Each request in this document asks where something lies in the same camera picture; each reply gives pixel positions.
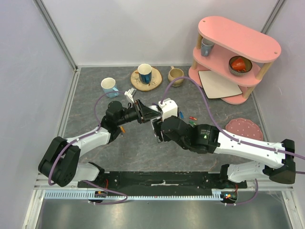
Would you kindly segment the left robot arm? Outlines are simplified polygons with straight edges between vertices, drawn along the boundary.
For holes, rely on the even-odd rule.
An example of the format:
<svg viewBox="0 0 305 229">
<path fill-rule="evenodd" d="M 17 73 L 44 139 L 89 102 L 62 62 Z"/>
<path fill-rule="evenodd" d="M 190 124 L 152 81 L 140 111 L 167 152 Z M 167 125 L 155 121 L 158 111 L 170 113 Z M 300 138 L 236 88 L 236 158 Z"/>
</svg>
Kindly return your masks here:
<svg viewBox="0 0 305 229">
<path fill-rule="evenodd" d="M 108 104 L 105 116 L 94 130 L 74 138 L 54 138 L 38 166 L 38 171 L 60 187 L 68 185 L 76 175 L 85 170 L 84 179 L 93 187 L 101 187 L 105 177 L 100 173 L 101 168 L 93 163 L 80 164 L 79 158 L 89 151 L 113 142 L 120 134 L 120 126 L 132 121 L 140 124 L 147 123 L 161 116 L 156 106 L 145 106 L 136 100 L 125 108 L 119 101 Z"/>
</svg>

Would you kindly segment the white remote control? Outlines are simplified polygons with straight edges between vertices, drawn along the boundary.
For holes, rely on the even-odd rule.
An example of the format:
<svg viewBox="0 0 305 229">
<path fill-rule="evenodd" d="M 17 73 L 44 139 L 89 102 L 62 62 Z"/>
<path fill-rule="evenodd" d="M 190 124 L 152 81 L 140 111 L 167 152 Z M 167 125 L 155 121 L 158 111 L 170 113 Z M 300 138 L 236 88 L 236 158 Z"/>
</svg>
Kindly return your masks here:
<svg viewBox="0 0 305 229">
<path fill-rule="evenodd" d="M 160 112 L 160 109 L 157 105 L 151 105 L 151 106 L 149 106 L 149 108 L 156 111 L 156 112 Z"/>
</svg>

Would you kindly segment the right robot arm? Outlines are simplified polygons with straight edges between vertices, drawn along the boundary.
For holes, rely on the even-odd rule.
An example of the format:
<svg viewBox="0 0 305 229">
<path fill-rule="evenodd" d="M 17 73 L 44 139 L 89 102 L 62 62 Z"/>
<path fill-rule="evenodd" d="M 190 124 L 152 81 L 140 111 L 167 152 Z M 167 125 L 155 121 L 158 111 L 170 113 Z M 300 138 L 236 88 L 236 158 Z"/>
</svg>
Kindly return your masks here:
<svg viewBox="0 0 305 229">
<path fill-rule="evenodd" d="M 221 167 L 218 182 L 228 188 L 249 179 L 269 178 L 280 184 L 295 182 L 295 143 L 285 139 L 280 143 L 258 141 L 218 130 L 215 126 L 190 125 L 171 116 L 165 120 L 151 120 L 155 136 L 160 142 L 174 141 L 182 149 L 198 154 L 224 154 L 248 159 L 243 164 Z"/>
</svg>

